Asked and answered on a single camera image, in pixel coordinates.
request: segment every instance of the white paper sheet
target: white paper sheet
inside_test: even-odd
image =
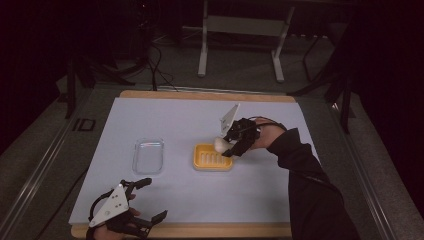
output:
[[[69,223],[87,223],[93,201],[120,180],[145,177],[151,177],[153,183],[134,190],[137,197],[130,201],[143,219],[168,210],[164,222],[289,222],[288,171],[279,168],[277,157],[265,149],[245,153],[229,172],[193,168],[194,146],[213,143],[220,135],[219,116],[236,103],[117,98]],[[236,120],[253,116],[274,119],[288,129],[298,128],[302,142],[313,147],[297,103],[241,102]],[[140,138],[164,140],[164,169],[160,174],[133,173],[134,148]]]

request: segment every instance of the table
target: table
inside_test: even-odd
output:
[[[207,63],[207,35],[208,31],[212,32],[227,32],[238,34],[256,34],[262,36],[278,37],[278,45],[271,52],[272,62],[277,82],[283,82],[284,76],[281,69],[280,53],[283,48],[284,40],[287,36],[290,21],[293,16],[294,7],[291,7],[285,20],[265,20],[265,19],[250,19],[237,17],[224,17],[208,14],[208,0],[203,1],[203,25],[202,25],[202,50],[200,52],[200,62],[198,76],[206,75]]]
[[[283,70],[281,68],[280,55],[287,33],[292,21],[296,6],[339,6],[352,8],[358,3],[353,1],[339,0],[283,0],[282,4],[289,6],[284,20],[253,19],[227,17],[208,14],[208,0],[203,0],[203,22],[202,22],[202,48],[200,52],[198,76],[206,75],[208,44],[208,32],[226,32],[236,34],[253,34],[262,36],[278,37],[278,44],[271,51],[271,58],[274,67],[276,81],[284,82]]]
[[[240,94],[212,94],[212,93],[171,93],[171,92],[140,92],[124,91],[121,98],[144,98],[144,99],[195,99],[195,100],[219,100],[219,101],[257,101],[295,103],[292,97],[269,96],[269,95],[240,95]],[[74,224],[72,235],[84,237],[87,230],[86,224]],[[208,223],[161,223],[155,226],[150,237],[178,238],[178,237],[285,237],[290,236],[290,224],[288,222],[208,222]]]

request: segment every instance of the black wire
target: black wire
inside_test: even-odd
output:
[[[87,173],[88,167],[81,173],[81,175],[75,180],[74,184],[72,184],[71,188],[69,189],[68,193],[66,194],[65,198],[60,203],[59,207],[56,209],[56,211],[53,213],[53,215],[50,217],[50,219],[47,221],[47,223],[44,225],[43,229],[38,233],[38,235],[34,238],[34,240],[40,239],[40,237],[44,234],[46,229],[49,227],[50,223],[53,221],[53,219],[56,217],[56,215],[59,213],[60,209],[65,204],[68,197],[71,195],[72,191],[74,190],[75,186],[78,184],[78,182],[84,177],[84,175]]]

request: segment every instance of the human arm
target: human arm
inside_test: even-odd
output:
[[[269,120],[258,118],[256,123]],[[266,148],[278,156],[278,166],[290,170],[289,203],[293,239],[360,239],[338,189],[300,141],[297,129],[260,127],[251,149]]]

